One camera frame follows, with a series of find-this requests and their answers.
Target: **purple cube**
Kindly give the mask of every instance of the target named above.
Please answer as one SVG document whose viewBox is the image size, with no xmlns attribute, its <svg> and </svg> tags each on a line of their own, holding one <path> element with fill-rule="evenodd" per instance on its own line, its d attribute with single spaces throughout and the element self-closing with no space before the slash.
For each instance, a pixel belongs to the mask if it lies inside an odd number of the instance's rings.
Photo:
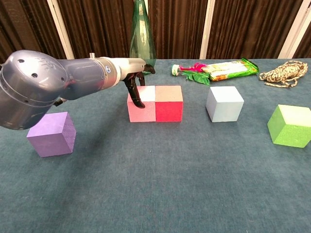
<svg viewBox="0 0 311 233">
<path fill-rule="evenodd" d="M 72 153 L 75 138 L 76 129 L 68 112 L 45 114 L 27 134 L 40 157 Z"/>
</svg>

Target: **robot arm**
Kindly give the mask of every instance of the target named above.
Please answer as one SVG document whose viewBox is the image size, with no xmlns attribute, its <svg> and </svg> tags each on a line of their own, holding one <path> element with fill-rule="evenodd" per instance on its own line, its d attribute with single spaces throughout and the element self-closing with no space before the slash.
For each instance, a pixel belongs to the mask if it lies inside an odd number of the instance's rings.
<svg viewBox="0 0 311 233">
<path fill-rule="evenodd" d="M 76 100 L 125 82 L 135 106 L 144 108 L 135 77 L 144 85 L 143 71 L 154 68 L 140 58 L 57 60 L 46 54 L 19 50 L 0 70 L 0 125 L 24 130 L 34 126 L 61 100 Z"/>
</svg>

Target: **green cube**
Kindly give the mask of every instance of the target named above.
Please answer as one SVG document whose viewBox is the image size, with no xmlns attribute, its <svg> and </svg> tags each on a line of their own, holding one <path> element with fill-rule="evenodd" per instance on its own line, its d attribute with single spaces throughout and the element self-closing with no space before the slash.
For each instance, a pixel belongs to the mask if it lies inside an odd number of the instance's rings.
<svg viewBox="0 0 311 233">
<path fill-rule="evenodd" d="M 274 144 L 304 148 L 311 140 L 311 110 L 279 104 L 268 121 L 268 129 Z"/>
</svg>

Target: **green leaves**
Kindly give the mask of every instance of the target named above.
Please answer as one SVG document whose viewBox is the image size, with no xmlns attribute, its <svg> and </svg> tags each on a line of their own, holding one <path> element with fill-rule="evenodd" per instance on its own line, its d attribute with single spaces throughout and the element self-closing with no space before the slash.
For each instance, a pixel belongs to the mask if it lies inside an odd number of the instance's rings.
<svg viewBox="0 0 311 233">
<path fill-rule="evenodd" d="M 209 86 L 209 74 L 208 73 L 199 73 L 189 70 L 184 70 L 182 75 L 186 75 L 187 80 L 195 81 Z"/>
</svg>

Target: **table surface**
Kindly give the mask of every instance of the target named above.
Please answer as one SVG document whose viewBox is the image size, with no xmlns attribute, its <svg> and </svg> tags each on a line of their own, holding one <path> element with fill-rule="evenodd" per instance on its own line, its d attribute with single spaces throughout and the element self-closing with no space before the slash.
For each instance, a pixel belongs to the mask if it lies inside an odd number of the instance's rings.
<svg viewBox="0 0 311 233">
<path fill-rule="evenodd" d="M 287 60 L 252 61 L 266 72 Z M 48 112 L 69 112 L 73 154 L 40 158 L 28 130 L 1 128 L 0 232 L 310 232 L 311 145 L 275 145 L 267 128 L 278 104 L 311 107 L 310 68 L 290 89 L 258 75 L 211 82 L 244 99 L 237 122 L 212 123 L 209 87 L 171 75 L 195 62 L 157 60 L 146 76 L 182 87 L 180 123 L 130 123 L 120 83 Z"/>
</svg>

